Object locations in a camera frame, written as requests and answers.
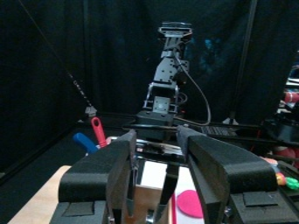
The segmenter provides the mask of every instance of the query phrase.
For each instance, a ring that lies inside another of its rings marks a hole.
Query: red object
[[[177,196],[176,205],[184,214],[193,218],[202,218],[201,203],[193,190],[186,190]]]
[[[299,102],[299,93],[285,92],[284,102]]]
[[[108,143],[106,143],[106,139],[105,139],[105,133],[102,130],[101,122],[97,117],[93,117],[90,119],[90,125],[92,125],[92,129],[94,131],[96,137],[97,137],[98,147],[102,148],[108,145]]]

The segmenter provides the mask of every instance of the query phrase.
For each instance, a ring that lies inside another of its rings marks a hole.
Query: blue object
[[[74,134],[72,139],[76,142],[76,144],[78,144],[84,148],[88,154],[92,154],[98,150],[97,146],[93,144],[93,142],[84,134],[81,133]]]

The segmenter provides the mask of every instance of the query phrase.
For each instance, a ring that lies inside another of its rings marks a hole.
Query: black backdrop
[[[162,21],[192,24],[190,76],[206,95],[212,121],[229,116],[248,22],[242,0],[22,0],[64,66],[98,111],[142,106],[162,45]],[[274,113],[299,43],[299,2],[258,0],[236,120]],[[212,43],[212,49],[204,44]],[[0,171],[53,139],[84,114],[85,102],[17,0],[0,3]],[[205,119],[190,82],[185,117]]]

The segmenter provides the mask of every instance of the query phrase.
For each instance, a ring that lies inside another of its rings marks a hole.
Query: green object
[[[297,180],[295,178],[285,178],[285,185],[292,190],[297,190],[299,189],[299,182],[297,182]]]

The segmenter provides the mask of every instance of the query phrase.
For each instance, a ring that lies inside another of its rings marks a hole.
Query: pink object
[[[106,139],[105,139],[105,133],[102,130],[101,122],[97,117],[93,117],[90,119],[90,125],[92,125],[92,129],[94,131],[94,134],[96,134],[97,144],[98,144],[100,148],[102,148],[108,145],[108,143],[106,143]]]
[[[202,218],[201,203],[193,190],[186,190],[177,196],[176,205],[184,214],[193,218]]]

